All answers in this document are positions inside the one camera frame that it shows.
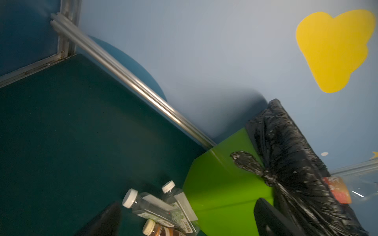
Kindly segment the red-cap orange tea bottle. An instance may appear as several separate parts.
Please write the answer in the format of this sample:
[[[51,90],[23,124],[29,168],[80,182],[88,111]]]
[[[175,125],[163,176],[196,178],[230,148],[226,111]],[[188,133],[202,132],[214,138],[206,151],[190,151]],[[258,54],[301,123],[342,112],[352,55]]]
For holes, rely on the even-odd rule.
[[[378,195],[378,183],[357,177],[324,177],[335,199],[341,204],[358,204]]]

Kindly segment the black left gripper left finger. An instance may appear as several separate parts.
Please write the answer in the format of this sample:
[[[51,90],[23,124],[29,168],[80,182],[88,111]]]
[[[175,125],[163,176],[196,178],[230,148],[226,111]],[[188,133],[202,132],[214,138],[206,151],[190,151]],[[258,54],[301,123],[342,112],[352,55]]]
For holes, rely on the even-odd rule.
[[[113,202],[91,219],[75,236],[118,236],[122,212],[119,202]]]

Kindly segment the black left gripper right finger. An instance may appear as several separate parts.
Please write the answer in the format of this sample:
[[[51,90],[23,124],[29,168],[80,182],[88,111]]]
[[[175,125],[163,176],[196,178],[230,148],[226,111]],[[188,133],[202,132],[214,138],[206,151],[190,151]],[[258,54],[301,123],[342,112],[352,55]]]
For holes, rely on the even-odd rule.
[[[259,198],[256,201],[254,216],[260,236],[305,235],[264,198]]]

